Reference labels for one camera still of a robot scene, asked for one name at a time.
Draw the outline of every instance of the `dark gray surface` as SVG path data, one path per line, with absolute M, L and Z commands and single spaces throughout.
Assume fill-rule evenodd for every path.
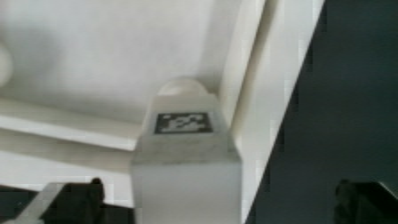
M 331 224 L 343 178 L 398 184 L 397 0 L 327 0 L 248 223 Z

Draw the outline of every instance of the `white panel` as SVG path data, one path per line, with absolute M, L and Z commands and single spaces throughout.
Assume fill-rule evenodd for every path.
M 258 192 L 322 4 L 324 0 L 269 0 L 265 4 L 233 122 L 244 157 L 244 220 Z
M 221 90 L 219 90 L 223 111 L 230 125 L 233 122 L 233 116 L 237 111 L 240 90 L 246 79 L 246 71 L 253 53 L 253 44 L 256 40 L 265 2 L 267 0 L 242 0 L 242 6 L 240 6 L 235 34 L 223 73 Z
M 242 0 L 2 0 L 2 95 L 143 121 L 166 81 L 219 89 Z
M 134 150 L 141 126 L 0 99 L 0 128 L 61 140 Z

